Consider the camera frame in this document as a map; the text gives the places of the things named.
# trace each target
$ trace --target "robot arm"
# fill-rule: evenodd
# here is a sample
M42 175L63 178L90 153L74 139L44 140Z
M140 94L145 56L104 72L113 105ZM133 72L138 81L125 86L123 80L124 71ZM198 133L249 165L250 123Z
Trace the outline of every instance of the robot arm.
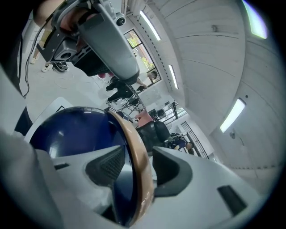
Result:
M73 32L63 30L60 27L62 19L76 7L86 8L94 16L85 21L80 20ZM37 48L47 62L65 61L72 62L75 66L82 66L82 62L85 65L94 65L90 60L90 55L94 55L94 52L98 62L95 68L106 69L125 83L133 84L139 75L139 67L130 45L118 28L124 22L123 15L115 14L109 1L65 1L51 17L53 31L45 46L38 44ZM76 44L79 38L86 46L78 51Z

